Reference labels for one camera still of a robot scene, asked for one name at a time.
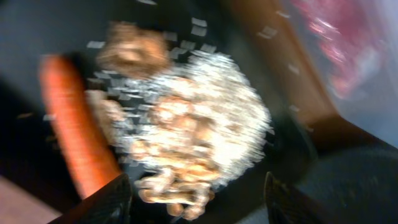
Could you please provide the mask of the orange carrot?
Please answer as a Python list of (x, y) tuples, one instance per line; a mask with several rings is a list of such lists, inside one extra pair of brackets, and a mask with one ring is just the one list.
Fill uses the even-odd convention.
[(85, 98), (81, 76), (69, 59), (46, 55), (39, 70), (46, 110), (72, 181), (88, 198), (121, 174)]

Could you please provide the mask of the food scraps pile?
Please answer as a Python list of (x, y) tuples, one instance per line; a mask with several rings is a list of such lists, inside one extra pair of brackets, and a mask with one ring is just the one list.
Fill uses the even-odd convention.
[(222, 53), (192, 52), (147, 80), (116, 78), (86, 96), (122, 161), (146, 175), (134, 185), (142, 201), (195, 220), (215, 192), (264, 158), (271, 115), (238, 64)]

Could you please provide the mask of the red snack wrapper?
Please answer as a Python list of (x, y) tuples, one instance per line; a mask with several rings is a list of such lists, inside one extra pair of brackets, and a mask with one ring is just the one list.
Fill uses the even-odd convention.
[(292, 5), (317, 36), (331, 62), (332, 92), (350, 100), (363, 86), (397, 84), (397, 1), (294, 0)]

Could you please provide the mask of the brown food lump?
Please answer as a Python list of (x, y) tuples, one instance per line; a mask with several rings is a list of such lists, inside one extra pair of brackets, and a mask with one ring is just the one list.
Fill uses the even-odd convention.
[(106, 42), (96, 56), (104, 70), (133, 79), (149, 79), (170, 68), (167, 41), (161, 32), (126, 21), (109, 24)]

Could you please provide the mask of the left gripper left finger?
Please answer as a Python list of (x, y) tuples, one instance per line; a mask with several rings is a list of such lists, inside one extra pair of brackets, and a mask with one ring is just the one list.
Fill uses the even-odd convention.
[(49, 224), (129, 224), (132, 190), (121, 174)]

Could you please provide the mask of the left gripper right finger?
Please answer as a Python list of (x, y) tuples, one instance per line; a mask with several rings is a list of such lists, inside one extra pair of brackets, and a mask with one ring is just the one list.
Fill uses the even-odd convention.
[(264, 198), (270, 224), (347, 224), (271, 172), (266, 174)]

